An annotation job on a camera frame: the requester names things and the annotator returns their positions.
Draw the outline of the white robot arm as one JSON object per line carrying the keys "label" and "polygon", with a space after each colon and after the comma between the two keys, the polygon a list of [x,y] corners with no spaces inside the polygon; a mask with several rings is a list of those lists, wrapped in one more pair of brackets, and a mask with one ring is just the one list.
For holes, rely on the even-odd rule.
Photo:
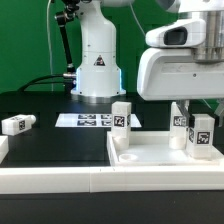
{"label": "white robot arm", "polygon": [[[135,0],[81,0],[77,16],[82,31],[82,63],[72,93],[92,102],[123,94],[116,64],[116,28],[103,7]],[[156,0],[177,13],[170,25],[146,33],[137,92],[145,100],[216,99],[224,106],[224,0]]]}

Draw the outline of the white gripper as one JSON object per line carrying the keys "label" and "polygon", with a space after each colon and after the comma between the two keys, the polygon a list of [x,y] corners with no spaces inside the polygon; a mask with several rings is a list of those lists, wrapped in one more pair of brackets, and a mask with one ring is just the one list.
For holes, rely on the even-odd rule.
{"label": "white gripper", "polygon": [[[224,62],[196,63],[190,49],[149,48],[141,56],[137,92],[144,100],[178,100],[186,127],[194,126],[188,111],[191,99],[224,98]],[[224,124],[224,99],[215,114]]]}

